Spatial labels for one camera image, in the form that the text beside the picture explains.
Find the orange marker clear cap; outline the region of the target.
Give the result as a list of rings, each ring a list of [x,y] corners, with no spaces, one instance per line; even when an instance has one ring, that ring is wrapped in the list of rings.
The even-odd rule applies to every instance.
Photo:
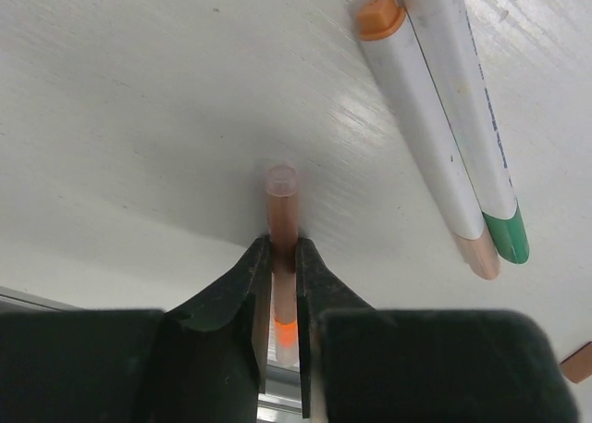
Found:
[[[294,168],[280,164],[265,181],[273,276],[275,357],[284,367],[298,362],[295,251],[299,238],[298,182]]]

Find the green capped marker pen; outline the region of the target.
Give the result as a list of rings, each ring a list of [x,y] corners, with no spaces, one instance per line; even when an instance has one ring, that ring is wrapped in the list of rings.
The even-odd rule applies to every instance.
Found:
[[[403,0],[499,255],[530,256],[464,0]]]

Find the brown capped marker pen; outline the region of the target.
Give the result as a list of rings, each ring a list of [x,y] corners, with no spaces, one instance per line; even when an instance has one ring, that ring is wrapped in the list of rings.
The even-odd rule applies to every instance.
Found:
[[[355,20],[367,64],[463,260],[494,280],[498,252],[405,9],[369,0]]]

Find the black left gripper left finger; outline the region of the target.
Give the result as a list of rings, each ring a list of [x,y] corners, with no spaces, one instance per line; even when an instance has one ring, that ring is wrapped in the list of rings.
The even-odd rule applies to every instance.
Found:
[[[253,422],[265,388],[270,242],[177,307],[4,313],[5,422]]]

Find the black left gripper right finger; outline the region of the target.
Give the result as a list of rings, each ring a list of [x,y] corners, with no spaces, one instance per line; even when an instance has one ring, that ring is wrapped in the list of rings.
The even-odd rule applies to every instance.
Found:
[[[490,309],[376,309],[295,251],[302,414],[313,422],[575,422],[546,333]]]

